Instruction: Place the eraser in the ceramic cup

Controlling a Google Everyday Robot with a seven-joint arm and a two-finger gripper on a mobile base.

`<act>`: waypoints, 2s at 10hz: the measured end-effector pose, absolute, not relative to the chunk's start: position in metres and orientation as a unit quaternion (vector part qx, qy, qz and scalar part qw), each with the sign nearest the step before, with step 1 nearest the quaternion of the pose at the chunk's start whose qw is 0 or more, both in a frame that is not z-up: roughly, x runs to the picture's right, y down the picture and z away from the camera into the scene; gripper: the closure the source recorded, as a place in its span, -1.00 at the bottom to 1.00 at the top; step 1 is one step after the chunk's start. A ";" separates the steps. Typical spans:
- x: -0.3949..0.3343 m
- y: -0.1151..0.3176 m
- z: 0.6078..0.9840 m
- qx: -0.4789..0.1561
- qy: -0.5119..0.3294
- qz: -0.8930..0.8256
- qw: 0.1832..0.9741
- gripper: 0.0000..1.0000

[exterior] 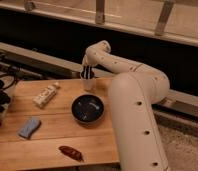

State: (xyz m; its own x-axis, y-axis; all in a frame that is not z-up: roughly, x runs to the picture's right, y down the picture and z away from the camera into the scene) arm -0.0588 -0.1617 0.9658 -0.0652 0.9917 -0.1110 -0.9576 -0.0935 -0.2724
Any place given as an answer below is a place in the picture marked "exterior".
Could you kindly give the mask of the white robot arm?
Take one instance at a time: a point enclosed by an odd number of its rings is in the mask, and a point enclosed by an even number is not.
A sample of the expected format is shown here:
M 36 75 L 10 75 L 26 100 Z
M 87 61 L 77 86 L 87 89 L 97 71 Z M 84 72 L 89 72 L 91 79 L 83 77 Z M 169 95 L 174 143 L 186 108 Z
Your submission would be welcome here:
M 152 110 L 170 89 L 166 74 L 113 55 L 105 40 L 85 50 L 82 66 L 97 65 L 115 74 L 108 97 L 121 171 L 171 171 Z

